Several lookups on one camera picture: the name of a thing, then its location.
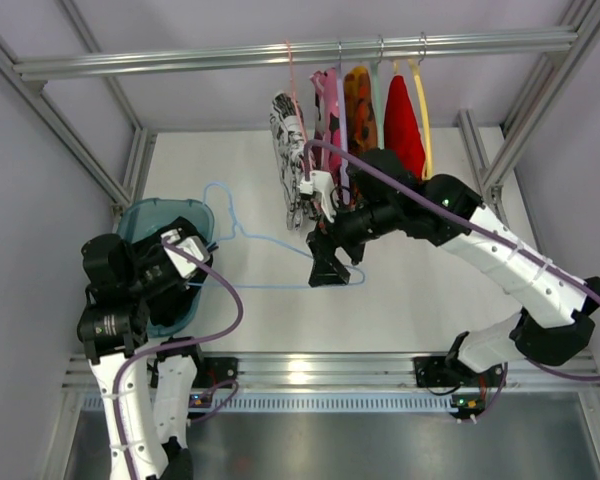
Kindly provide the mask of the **lilac hanger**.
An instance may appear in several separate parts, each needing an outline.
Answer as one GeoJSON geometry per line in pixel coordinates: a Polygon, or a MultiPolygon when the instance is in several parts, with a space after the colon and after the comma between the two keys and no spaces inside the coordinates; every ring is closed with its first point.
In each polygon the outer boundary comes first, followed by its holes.
{"type": "MultiPolygon", "coordinates": [[[[336,88],[338,96],[338,108],[339,108],[339,124],[340,124],[340,148],[344,151],[348,151],[348,135],[347,135],[347,123],[346,123],[346,102],[344,95],[344,82],[342,75],[342,44],[338,43],[338,61],[336,64],[336,88]]],[[[351,187],[350,180],[347,173],[348,161],[345,158],[341,160],[340,168],[340,184],[342,187],[342,202],[345,206],[350,204],[351,187]]]]}

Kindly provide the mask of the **mint green hanger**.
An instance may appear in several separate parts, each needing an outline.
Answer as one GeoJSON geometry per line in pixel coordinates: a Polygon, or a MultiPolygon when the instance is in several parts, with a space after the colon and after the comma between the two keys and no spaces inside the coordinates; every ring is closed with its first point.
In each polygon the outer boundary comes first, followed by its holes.
{"type": "Polygon", "coordinates": [[[378,36],[378,50],[376,59],[370,62],[370,73],[371,73],[371,90],[372,90],[372,102],[375,112],[375,119],[377,125],[377,142],[380,149],[385,148],[384,141],[384,103],[381,97],[380,90],[380,78],[379,78],[379,66],[382,62],[384,54],[384,38],[378,36]]]}

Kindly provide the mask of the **pink hanger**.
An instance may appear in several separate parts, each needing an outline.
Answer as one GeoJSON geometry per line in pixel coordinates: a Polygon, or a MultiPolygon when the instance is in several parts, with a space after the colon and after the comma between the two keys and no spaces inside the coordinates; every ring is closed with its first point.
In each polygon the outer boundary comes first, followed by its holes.
{"type": "Polygon", "coordinates": [[[290,69],[290,92],[278,92],[271,105],[270,123],[280,178],[296,184],[304,178],[303,148],[308,140],[303,113],[297,99],[291,45],[286,42],[290,69]]]}

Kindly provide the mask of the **black white patterned garment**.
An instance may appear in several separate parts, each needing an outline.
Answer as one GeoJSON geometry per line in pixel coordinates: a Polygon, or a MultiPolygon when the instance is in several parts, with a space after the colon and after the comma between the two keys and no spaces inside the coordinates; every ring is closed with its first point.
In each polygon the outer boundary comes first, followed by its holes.
{"type": "Polygon", "coordinates": [[[302,111],[292,97],[278,92],[270,105],[269,125],[277,171],[286,205],[286,227],[299,230],[315,209],[301,198],[299,185],[304,178],[304,145],[302,111]]]}

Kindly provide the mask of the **black trousers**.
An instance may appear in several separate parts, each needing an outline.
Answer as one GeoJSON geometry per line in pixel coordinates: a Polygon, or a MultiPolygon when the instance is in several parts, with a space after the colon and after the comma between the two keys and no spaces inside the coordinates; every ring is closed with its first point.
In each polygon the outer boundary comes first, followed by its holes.
{"type": "MultiPolygon", "coordinates": [[[[160,241],[161,233],[172,229],[199,235],[207,243],[205,233],[208,229],[200,230],[197,223],[183,216],[174,217],[170,223],[153,222],[145,230],[136,228],[134,235],[131,235],[130,228],[126,228],[124,238],[131,242],[134,254],[143,257],[160,241]]],[[[150,309],[151,336],[172,335],[189,324],[195,315],[201,290],[202,287],[198,285],[172,285],[150,298],[147,305],[150,309]]]]}

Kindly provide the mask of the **aluminium hanging rail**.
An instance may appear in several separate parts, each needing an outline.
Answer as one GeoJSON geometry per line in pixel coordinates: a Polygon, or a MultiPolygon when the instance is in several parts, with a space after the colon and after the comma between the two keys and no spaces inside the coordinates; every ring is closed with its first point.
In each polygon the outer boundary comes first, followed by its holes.
{"type": "Polygon", "coordinates": [[[578,38],[572,26],[402,38],[329,40],[252,46],[27,57],[13,70],[26,81],[149,75],[296,64],[424,60],[453,56],[566,52],[578,38]]]}

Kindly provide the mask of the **teal plastic bin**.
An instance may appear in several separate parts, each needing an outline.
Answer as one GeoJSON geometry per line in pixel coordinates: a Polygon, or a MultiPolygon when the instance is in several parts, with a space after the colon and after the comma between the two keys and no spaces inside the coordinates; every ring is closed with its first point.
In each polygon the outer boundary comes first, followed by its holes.
{"type": "MultiPolygon", "coordinates": [[[[208,229],[205,233],[207,236],[207,243],[210,242],[213,235],[215,226],[215,218],[208,206],[204,206],[202,202],[198,200],[169,200],[150,198],[139,201],[133,204],[121,217],[121,220],[116,229],[116,233],[124,238],[124,231],[126,228],[130,228],[131,235],[134,235],[134,230],[139,228],[145,230],[149,228],[149,225],[153,222],[156,223],[170,223],[174,217],[183,216],[188,218],[191,222],[198,224],[200,230],[208,229]]],[[[190,279],[191,285],[188,286],[201,286],[207,278],[207,273],[201,270],[196,271],[195,275],[190,279]]],[[[151,322],[147,325],[148,336],[151,338],[159,337],[171,337],[172,335],[166,336],[151,336],[151,322]]]]}

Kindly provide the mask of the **orange patterned garment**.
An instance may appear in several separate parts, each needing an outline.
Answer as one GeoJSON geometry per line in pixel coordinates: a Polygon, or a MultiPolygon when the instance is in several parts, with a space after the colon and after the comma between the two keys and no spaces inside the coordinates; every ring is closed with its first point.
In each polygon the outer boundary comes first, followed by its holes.
{"type": "Polygon", "coordinates": [[[348,151],[357,157],[378,147],[376,115],[369,71],[353,68],[344,77],[348,151]]]}

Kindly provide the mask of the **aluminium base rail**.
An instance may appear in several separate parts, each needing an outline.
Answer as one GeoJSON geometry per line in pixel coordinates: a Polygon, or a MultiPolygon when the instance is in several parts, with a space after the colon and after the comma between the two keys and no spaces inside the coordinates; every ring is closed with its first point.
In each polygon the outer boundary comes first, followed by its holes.
{"type": "MultiPolygon", "coordinates": [[[[206,352],[204,360],[219,367],[219,358],[237,359],[212,378],[233,374],[246,390],[261,391],[415,391],[417,358],[425,353],[227,353],[206,352]]],[[[597,374],[590,352],[578,354],[560,372],[575,376],[597,374]]],[[[62,388],[71,391],[97,390],[83,355],[70,358],[62,388]]],[[[507,387],[518,391],[549,392],[587,389],[587,384],[563,379],[536,368],[526,360],[511,361],[507,387]]]]}

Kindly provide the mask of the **red garment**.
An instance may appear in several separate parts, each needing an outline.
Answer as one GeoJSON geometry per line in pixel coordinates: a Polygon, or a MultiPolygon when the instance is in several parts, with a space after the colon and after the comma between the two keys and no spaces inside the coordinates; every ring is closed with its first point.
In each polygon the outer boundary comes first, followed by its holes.
{"type": "Polygon", "coordinates": [[[421,179],[426,155],[406,82],[402,75],[394,75],[390,81],[383,132],[385,148],[392,150],[404,168],[421,179]]]}

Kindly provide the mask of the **pink patterned garment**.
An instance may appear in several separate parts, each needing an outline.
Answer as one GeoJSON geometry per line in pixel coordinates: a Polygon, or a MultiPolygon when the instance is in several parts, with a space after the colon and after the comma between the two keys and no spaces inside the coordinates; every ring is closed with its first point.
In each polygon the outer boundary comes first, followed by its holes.
{"type": "MultiPolygon", "coordinates": [[[[338,74],[335,68],[316,71],[311,76],[314,86],[314,138],[346,149],[346,135],[342,134],[338,96],[338,74]]],[[[313,147],[312,153],[317,166],[329,171],[336,186],[349,186],[346,168],[342,166],[342,158],[334,152],[313,147]]]]}

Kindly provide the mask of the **blue hanger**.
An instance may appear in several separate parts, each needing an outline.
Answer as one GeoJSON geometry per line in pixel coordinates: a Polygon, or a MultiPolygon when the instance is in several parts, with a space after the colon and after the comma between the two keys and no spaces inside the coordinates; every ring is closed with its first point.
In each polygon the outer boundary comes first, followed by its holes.
{"type": "MultiPolygon", "coordinates": [[[[238,237],[245,238],[247,240],[256,240],[266,242],[272,245],[276,245],[282,249],[288,250],[294,254],[300,255],[302,257],[311,259],[311,255],[303,250],[300,250],[293,245],[290,245],[282,240],[276,239],[271,236],[262,235],[262,234],[252,234],[249,233],[244,225],[239,221],[239,218],[235,211],[234,206],[234,197],[230,190],[230,188],[222,183],[222,182],[210,182],[203,189],[203,197],[202,204],[204,206],[208,205],[208,196],[209,190],[212,188],[221,189],[227,197],[228,205],[227,211],[231,220],[231,230],[229,235],[220,236],[214,240],[211,240],[207,244],[207,249],[209,252],[213,252],[219,248],[220,243],[229,242],[237,239],[238,237]]],[[[249,290],[309,290],[310,286],[308,284],[234,284],[236,289],[249,289],[249,290]]]]}

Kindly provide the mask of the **aluminium frame post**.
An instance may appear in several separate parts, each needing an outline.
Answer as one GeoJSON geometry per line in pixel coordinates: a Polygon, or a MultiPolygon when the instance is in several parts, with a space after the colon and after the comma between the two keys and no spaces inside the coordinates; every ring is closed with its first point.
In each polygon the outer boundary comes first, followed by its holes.
{"type": "Polygon", "coordinates": [[[29,56],[99,53],[82,1],[0,1],[0,73],[88,172],[127,207],[139,196],[150,131],[120,82],[31,80],[17,72],[29,56]]]}
{"type": "Polygon", "coordinates": [[[504,225],[508,219],[503,188],[535,134],[585,64],[600,40],[600,1],[572,1],[559,17],[576,39],[564,53],[542,53],[500,124],[504,143],[493,159],[487,155],[472,110],[461,109],[457,125],[476,190],[504,225]]]}

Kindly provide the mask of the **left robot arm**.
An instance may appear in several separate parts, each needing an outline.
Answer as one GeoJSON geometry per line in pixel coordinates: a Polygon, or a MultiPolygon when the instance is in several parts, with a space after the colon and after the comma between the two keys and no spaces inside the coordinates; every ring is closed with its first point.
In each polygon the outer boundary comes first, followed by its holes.
{"type": "Polygon", "coordinates": [[[104,407],[110,476],[190,479],[186,421],[197,374],[195,347],[158,354],[156,395],[149,393],[145,360],[126,362],[147,343],[151,303],[184,302],[198,262],[210,259],[205,243],[196,233],[169,227],[136,243],[115,233],[100,235],[81,253],[89,284],[77,335],[104,407]]]}

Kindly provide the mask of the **yellow hanger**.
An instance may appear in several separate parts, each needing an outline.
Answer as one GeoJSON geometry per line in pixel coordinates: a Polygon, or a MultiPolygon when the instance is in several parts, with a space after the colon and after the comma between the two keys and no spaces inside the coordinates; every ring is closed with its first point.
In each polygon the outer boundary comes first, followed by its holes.
{"type": "MultiPolygon", "coordinates": [[[[433,144],[432,144],[432,134],[431,134],[431,125],[429,121],[429,111],[426,101],[426,94],[424,90],[424,85],[421,78],[420,72],[420,64],[424,57],[426,56],[426,47],[427,47],[427,38],[425,34],[421,35],[420,38],[420,46],[417,50],[417,59],[414,57],[408,57],[406,62],[411,71],[411,75],[413,77],[415,91],[417,95],[417,101],[420,109],[421,120],[418,121],[418,127],[421,135],[422,144],[425,150],[426,160],[425,166],[423,168],[423,177],[419,180],[427,180],[434,173],[434,162],[433,162],[433,144]]],[[[398,69],[398,62],[393,62],[393,73],[394,75],[401,75],[398,69]]]]}

